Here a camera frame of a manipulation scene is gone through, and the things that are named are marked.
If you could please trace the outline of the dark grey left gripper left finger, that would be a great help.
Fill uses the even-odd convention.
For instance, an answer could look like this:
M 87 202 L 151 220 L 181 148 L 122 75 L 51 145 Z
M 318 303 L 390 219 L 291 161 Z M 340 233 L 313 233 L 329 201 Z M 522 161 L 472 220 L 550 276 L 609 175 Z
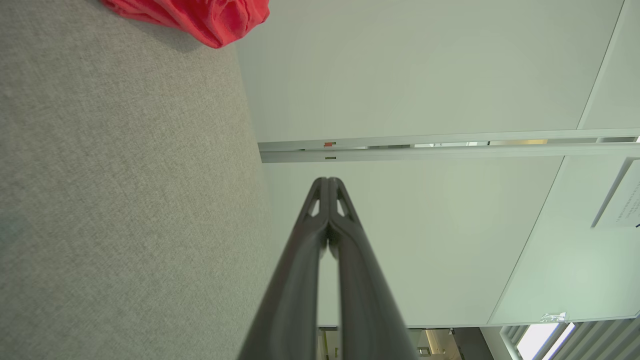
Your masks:
M 314 180 L 238 354 L 241 360 L 313 360 L 319 262 L 327 246 L 329 180 Z

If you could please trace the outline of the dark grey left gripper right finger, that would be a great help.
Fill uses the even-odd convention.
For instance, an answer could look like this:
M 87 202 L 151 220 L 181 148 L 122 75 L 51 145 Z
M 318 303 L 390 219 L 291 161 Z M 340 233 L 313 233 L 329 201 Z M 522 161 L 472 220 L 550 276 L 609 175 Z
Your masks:
M 418 351 L 345 183 L 329 178 L 328 244 L 338 262 L 344 360 L 416 360 Z

